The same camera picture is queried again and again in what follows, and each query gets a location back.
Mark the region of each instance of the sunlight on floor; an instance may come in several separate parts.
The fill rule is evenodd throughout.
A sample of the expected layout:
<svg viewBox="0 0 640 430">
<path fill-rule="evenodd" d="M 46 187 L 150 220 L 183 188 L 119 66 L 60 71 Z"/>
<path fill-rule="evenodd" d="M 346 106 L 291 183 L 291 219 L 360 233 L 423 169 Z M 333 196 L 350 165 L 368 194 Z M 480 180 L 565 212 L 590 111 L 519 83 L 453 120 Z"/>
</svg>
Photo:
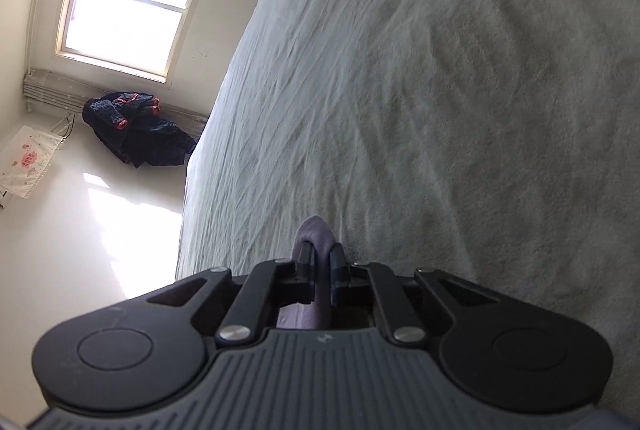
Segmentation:
<svg viewBox="0 0 640 430">
<path fill-rule="evenodd" d="M 109 187 L 91 174 L 85 174 L 84 179 Z M 133 204 L 105 190 L 89 188 L 88 192 L 103 230 L 102 243 L 127 298 L 172 283 L 182 216 L 145 203 Z"/>
</svg>

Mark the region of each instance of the bed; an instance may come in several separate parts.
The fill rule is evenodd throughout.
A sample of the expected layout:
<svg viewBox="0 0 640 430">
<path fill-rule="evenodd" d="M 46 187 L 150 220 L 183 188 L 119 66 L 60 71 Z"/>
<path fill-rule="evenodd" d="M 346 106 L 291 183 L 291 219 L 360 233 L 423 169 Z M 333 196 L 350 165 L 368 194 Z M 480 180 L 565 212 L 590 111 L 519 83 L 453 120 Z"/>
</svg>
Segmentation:
<svg viewBox="0 0 640 430">
<path fill-rule="evenodd" d="M 178 277 L 439 267 L 576 317 L 640 418 L 640 0 L 260 0 L 188 168 Z"/>
</svg>

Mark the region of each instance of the round pad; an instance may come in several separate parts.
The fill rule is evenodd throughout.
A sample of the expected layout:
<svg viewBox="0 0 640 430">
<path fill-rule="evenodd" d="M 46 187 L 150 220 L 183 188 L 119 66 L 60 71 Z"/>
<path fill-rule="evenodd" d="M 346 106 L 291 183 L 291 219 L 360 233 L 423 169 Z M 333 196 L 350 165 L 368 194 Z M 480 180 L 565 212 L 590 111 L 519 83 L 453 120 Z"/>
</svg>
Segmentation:
<svg viewBox="0 0 640 430">
<path fill-rule="evenodd" d="M 557 336 L 539 329 L 514 329 L 495 339 L 494 352 L 503 362 L 520 370 L 546 370 L 566 356 Z"/>
<path fill-rule="evenodd" d="M 54 327 L 36 344 L 32 365 L 50 404 L 115 413 L 173 396 L 205 361 L 188 312 L 133 299 Z"/>
<path fill-rule="evenodd" d="M 154 348 L 146 334 L 107 329 L 87 336 L 78 346 L 80 359 L 98 370 L 124 370 L 144 362 Z"/>
</svg>

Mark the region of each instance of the lavender towel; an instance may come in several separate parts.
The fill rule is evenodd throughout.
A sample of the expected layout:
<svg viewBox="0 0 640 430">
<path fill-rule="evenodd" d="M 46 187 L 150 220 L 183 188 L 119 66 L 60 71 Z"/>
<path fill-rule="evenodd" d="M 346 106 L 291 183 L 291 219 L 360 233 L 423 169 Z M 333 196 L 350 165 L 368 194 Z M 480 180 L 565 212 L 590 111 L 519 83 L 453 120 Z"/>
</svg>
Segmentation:
<svg viewBox="0 0 640 430">
<path fill-rule="evenodd" d="M 316 249 L 316 300 L 309 305 L 292 304 L 280 309 L 278 327 L 326 329 L 331 322 L 329 288 L 329 252 L 335 237 L 329 225 L 319 216 L 309 217 L 298 228 L 291 258 L 297 260 L 302 244 L 310 242 Z"/>
</svg>

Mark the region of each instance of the gray ribbed surface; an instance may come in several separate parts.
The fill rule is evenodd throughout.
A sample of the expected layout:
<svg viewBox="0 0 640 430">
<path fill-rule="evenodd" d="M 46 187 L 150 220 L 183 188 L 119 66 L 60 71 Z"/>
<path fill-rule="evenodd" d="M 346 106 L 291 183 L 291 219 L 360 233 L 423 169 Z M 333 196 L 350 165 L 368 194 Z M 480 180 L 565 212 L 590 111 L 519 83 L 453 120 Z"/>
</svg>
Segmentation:
<svg viewBox="0 0 640 430">
<path fill-rule="evenodd" d="M 426 352 L 394 347 L 377 329 L 273 330 L 256 347 L 221 354 L 189 396 L 153 415 L 96 420 L 53 410 L 32 428 L 561 430 L 591 410 L 521 416 L 487 407 Z"/>
</svg>

